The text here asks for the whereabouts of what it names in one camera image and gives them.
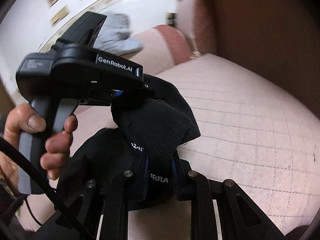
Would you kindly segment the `person's left hand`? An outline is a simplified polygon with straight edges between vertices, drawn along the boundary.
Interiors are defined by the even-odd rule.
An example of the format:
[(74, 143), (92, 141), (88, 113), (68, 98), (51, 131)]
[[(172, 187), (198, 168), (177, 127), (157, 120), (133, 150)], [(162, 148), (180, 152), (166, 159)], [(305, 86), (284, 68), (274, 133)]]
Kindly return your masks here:
[[(65, 120), (63, 131), (49, 137), (46, 141), (46, 152), (40, 159), (41, 167), (47, 171), (51, 180), (60, 177), (63, 168), (69, 159), (70, 147), (73, 142), (73, 132), (78, 127), (75, 115)], [(5, 122), (3, 138), (14, 148), (18, 149), (20, 134), (27, 132), (35, 134), (43, 132), (46, 128), (45, 120), (40, 117), (32, 107), (23, 103), (16, 106), (8, 114)], [(1, 173), (11, 182), (17, 181), (17, 166), (13, 161), (1, 154)]]

